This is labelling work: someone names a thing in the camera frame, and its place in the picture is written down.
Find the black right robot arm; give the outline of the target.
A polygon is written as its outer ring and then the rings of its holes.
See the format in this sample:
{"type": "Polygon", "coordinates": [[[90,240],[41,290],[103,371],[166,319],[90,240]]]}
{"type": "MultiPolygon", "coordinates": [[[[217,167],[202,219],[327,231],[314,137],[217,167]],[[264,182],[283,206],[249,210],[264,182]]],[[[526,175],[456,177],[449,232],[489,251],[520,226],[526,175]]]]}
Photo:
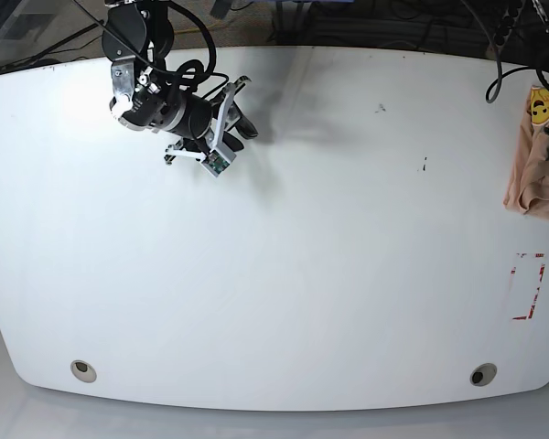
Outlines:
{"type": "Polygon", "coordinates": [[[110,109],[133,131],[163,131],[181,137],[195,152],[210,149],[226,90],[199,97],[199,85],[218,78],[217,47],[206,25],[187,8],[172,1],[109,1],[102,31],[102,49],[111,61],[113,98],[110,109]],[[208,61],[184,62],[169,70],[166,57],[175,34],[169,11],[188,18],[201,32],[208,61]]]}

